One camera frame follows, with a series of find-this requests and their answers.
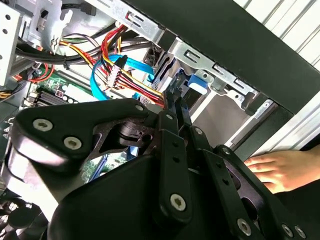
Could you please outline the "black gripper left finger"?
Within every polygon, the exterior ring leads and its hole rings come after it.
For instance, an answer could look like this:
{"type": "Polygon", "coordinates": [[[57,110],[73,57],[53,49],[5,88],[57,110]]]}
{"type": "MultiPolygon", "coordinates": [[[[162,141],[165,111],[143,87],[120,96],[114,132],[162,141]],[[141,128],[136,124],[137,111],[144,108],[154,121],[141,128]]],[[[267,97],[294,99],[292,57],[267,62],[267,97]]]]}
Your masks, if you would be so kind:
{"type": "Polygon", "coordinates": [[[31,200],[51,219],[62,199],[83,185],[85,163],[130,146],[159,164],[152,200],[163,221],[190,221],[191,190],[183,126],[188,110],[171,93],[158,113],[132,98],[34,107],[13,120],[8,143],[8,187],[31,200]]]}

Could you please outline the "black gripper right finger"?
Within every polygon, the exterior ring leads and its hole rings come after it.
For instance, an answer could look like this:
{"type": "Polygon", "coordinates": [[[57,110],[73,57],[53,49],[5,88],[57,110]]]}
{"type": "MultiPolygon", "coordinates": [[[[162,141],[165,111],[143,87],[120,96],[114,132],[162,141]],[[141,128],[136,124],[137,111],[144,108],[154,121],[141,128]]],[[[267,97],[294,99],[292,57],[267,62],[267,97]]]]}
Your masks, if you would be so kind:
{"type": "Polygon", "coordinates": [[[179,133],[196,159],[200,176],[213,186],[222,240],[308,240],[310,234],[244,163],[226,146],[212,148],[193,126],[185,101],[174,103],[179,133]]]}

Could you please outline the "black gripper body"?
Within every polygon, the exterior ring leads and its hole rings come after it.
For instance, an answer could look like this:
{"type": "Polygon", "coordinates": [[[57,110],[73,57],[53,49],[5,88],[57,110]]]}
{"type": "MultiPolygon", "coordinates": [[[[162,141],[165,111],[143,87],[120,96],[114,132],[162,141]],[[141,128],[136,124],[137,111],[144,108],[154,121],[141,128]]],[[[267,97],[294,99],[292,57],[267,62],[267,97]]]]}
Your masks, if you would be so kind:
{"type": "Polygon", "coordinates": [[[159,164],[139,157],[69,193],[47,230],[50,240],[230,240],[213,185],[189,171],[192,219],[170,229],[153,218],[159,164]]]}

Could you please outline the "person's bare hand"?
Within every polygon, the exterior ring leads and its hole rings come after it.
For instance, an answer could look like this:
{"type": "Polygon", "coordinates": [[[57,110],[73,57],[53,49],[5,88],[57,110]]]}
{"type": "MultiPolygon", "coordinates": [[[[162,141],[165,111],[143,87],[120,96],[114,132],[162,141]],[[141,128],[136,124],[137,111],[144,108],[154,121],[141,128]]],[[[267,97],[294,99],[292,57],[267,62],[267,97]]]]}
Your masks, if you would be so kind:
{"type": "Polygon", "coordinates": [[[320,146],[254,156],[244,164],[273,193],[289,192],[320,179],[320,146]]]}

